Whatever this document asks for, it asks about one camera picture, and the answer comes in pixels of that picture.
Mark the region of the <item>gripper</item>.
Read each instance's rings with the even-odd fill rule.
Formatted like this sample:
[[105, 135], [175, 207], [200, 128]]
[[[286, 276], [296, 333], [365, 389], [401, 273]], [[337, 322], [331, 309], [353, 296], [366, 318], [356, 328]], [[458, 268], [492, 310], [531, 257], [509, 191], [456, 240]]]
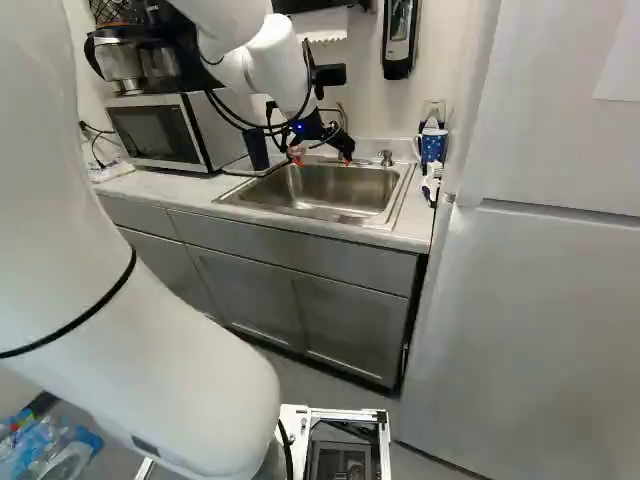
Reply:
[[325, 123], [319, 110], [313, 110], [310, 115], [292, 123], [293, 139], [286, 149], [287, 158], [296, 166], [304, 165], [307, 147], [304, 141], [322, 142], [333, 147], [342, 162], [349, 166], [356, 148], [355, 140], [342, 128], [334, 127], [332, 123]]

